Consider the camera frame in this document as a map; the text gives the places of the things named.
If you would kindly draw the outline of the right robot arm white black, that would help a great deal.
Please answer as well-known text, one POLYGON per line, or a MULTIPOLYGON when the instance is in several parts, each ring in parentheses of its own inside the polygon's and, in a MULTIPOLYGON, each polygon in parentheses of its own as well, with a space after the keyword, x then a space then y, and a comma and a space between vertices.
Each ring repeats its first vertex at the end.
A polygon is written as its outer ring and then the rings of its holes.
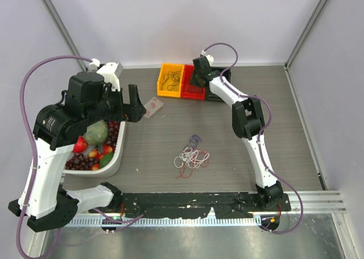
POLYGON ((219 71, 212 69, 212 62, 213 57, 208 55, 193 59, 194 73, 190 83, 209 89, 231 108, 232 129, 247 148, 254 168, 257 204, 262 210, 271 210, 282 199, 283 188, 270 172, 271 163, 264 142, 266 124, 260 100, 239 91, 219 71))

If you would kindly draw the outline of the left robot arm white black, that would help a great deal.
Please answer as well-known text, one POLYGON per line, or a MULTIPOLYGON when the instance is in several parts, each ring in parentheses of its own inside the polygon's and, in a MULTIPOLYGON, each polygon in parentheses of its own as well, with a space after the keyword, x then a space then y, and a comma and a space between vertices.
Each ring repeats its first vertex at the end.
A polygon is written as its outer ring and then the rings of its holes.
POLYGON ((34 232, 58 229, 76 214, 104 208, 117 212, 122 192, 103 182, 94 188, 66 191, 59 186, 66 161, 87 128, 101 120, 133 122, 146 113, 137 85, 129 85, 129 103, 123 102, 122 89, 113 88, 96 72, 80 72, 69 79, 61 100, 45 106, 36 117, 31 132, 36 146, 24 194, 9 203, 17 217, 28 216, 27 225, 34 232))

